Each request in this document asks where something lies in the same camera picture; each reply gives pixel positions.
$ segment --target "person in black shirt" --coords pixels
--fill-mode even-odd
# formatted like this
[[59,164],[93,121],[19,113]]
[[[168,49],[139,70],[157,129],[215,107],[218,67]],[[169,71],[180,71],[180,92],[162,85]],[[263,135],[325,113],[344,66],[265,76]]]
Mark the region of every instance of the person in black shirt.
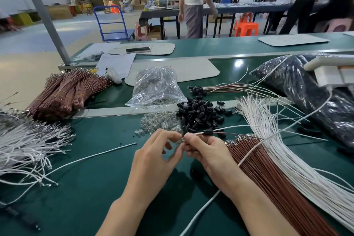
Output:
[[307,33],[312,33],[321,21],[347,18],[352,9],[353,0],[330,0],[329,4],[309,18]]

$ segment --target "gray metal post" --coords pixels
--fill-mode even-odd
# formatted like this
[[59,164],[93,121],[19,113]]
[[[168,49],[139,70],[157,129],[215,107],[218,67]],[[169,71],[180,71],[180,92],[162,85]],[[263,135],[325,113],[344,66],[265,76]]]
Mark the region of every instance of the gray metal post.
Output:
[[70,64],[70,58],[69,55],[63,45],[63,42],[61,41],[57,30],[54,27],[54,24],[52,22],[52,20],[50,19],[50,16],[43,4],[42,0],[32,0],[38,15],[41,17],[42,22],[45,26],[45,28],[47,29],[50,38],[52,39],[55,47],[57,48],[60,57],[62,58],[63,62],[65,65],[69,65]]

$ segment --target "smartphone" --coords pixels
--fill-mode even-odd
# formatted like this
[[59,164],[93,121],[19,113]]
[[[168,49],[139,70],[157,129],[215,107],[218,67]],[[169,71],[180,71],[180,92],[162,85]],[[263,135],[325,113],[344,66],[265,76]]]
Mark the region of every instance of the smartphone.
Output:
[[151,49],[149,47],[127,49],[127,53],[145,53],[150,51]]

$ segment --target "plastic bag of black parts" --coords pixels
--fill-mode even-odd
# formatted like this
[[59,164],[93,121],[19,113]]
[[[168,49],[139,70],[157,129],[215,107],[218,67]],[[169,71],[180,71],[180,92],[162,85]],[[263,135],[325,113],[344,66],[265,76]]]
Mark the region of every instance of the plastic bag of black parts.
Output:
[[[288,56],[269,60],[250,74],[263,78]],[[340,56],[330,54],[290,55],[273,73],[264,79],[264,83],[283,92],[305,114],[312,113],[329,96],[325,88],[317,85],[314,72],[307,72],[303,69],[304,64],[317,56],[340,58]],[[350,156],[354,155],[354,97],[347,88],[335,88],[330,101],[311,118],[347,146],[341,147],[339,149],[341,152]]]
[[170,105],[185,101],[187,98],[177,85],[175,72],[165,67],[152,67],[137,73],[133,97],[126,105]]

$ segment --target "gray skirt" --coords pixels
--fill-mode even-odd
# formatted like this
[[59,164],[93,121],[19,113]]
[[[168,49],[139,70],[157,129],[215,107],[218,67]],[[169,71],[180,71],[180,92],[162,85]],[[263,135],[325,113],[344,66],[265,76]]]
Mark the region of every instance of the gray skirt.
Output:
[[203,5],[184,5],[186,38],[203,38]]

